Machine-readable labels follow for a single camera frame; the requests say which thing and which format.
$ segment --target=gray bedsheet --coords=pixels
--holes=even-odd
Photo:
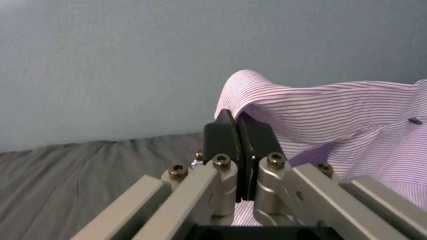
[[[189,163],[202,134],[0,153],[0,239],[69,239],[143,175]]]

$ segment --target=wrinkled fabric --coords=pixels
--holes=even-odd
[[[201,133],[0,153],[0,239],[70,239],[143,175],[188,165]]]
[[[323,159],[343,179],[373,176],[427,210],[427,80],[301,88],[241,70],[225,83],[215,117],[221,109],[270,124],[293,165]]]

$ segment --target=purple striped shirt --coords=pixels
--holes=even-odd
[[[299,88],[241,70],[225,83],[215,117],[221,109],[269,123],[293,165],[324,159],[343,179],[373,176],[427,210],[427,125],[408,121],[427,121],[427,79]],[[236,205],[234,225],[257,224],[249,208]]]

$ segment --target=screw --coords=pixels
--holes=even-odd
[[[217,169],[227,170],[230,168],[231,164],[232,160],[227,154],[219,153],[213,156],[213,166]]]
[[[202,149],[197,150],[197,152],[195,153],[195,160],[198,162],[203,161],[203,150]]]
[[[172,180],[181,182],[189,174],[189,169],[181,164],[176,164],[169,169],[169,177]]]
[[[285,166],[287,161],[285,155],[279,152],[271,152],[267,156],[267,163],[270,167],[274,169],[282,169]]]
[[[329,163],[319,163],[317,168],[328,178],[332,178],[332,174],[334,173],[334,168]]]

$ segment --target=gray wall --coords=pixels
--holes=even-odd
[[[240,69],[427,76],[425,0],[0,0],[0,151],[201,131]]]

